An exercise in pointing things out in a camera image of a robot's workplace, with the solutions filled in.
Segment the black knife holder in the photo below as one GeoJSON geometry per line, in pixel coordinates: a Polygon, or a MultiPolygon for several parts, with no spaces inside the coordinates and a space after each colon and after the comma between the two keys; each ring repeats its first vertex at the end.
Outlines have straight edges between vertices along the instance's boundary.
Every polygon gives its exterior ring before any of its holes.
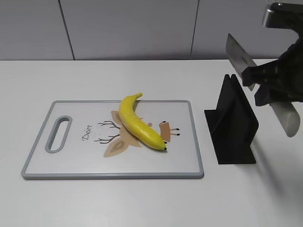
{"type": "Polygon", "coordinates": [[[258,120],[236,78],[225,75],[217,108],[205,110],[219,164],[255,164],[250,144],[258,120]]]}

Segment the deer ear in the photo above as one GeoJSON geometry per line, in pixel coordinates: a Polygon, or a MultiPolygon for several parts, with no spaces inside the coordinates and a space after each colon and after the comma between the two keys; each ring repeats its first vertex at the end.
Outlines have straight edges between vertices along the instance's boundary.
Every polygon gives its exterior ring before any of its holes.
{"type": "Polygon", "coordinates": [[[104,157],[111,157],[118,155],[123,151],[125,151],[127,148],[128,148],[128,144],[125,143],[121,138],[119,138],[109,144],[109,146],[107,147],[104,153],[104,157]]]}
{"type": "Polygon", "coordinates": [[[113,110],[111,113],[112,113],[112,117],[113,117],[114,122],[116,122],[117,124],[122,125],[122,121],[121,121],[121,118],[120,118],[120,115],[119,115],[119,111],[113,110]]]}

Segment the gray wall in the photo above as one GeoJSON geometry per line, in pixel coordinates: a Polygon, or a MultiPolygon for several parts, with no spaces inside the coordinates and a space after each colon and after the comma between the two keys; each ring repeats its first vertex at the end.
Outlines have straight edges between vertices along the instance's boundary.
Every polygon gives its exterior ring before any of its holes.
{"type": "Polygon", "coordinates": [[[2,0],[0,60],[226,59],[228,33],[253,57],[275,58],[297,37],[262,27],[272,2],[2,0]]]}
{"type": "Polygon", "coordinates": [[[0,0],[0,60],[71,60],[57,0],[0,0]]]}
{"type": "Polygon", "coordinates": [[[61,0],[75,59],[189,59],[197,0],[61,0]]]}

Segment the knife handle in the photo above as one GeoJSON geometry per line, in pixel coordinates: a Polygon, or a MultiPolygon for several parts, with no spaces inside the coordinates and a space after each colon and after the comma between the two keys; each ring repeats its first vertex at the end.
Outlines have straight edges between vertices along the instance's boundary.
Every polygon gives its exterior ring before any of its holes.
{"type": "Polygon", "coordinates": [[[291,102],[276,102],[269,104],[280,121],[286,135],[293,137],[300,127],[300,115],[291,102]]]}

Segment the deer illustration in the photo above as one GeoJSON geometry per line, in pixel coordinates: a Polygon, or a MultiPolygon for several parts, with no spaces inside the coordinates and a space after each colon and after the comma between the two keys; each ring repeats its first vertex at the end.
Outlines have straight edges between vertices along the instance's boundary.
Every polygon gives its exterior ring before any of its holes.
{"type": "MultiPolygon", "coordinates": [[[[118,155],[123,151],[125,151],[130,145],[134,147],[141,147],[139,140],[123,126],[121,118],[119,116],[119,112],[112,111],[111,114],[113,117],[113,121],[104,121],[98,124],[100,124],[101,127],[104,125],[111,125],[110,128],[119,129],[119,133],[114,136],[108,136],[110,139],[95,140],[95,142],[99,142],[100,144],[109,144],[109,146],[107,147],[104,153],[104,157],[111,157],[114,155],[118,155]]],[[[171,131],[174,130],[179,131],[179,129],[170,129],[169,122],[163,121],[159,124],[159,127],[161,131],[160,136],[165,141],[165,143],[170,142],[171,135],[176,135],[176,136],[180,135],[179,133],[178,134],[171,133],[171,131]]]]}

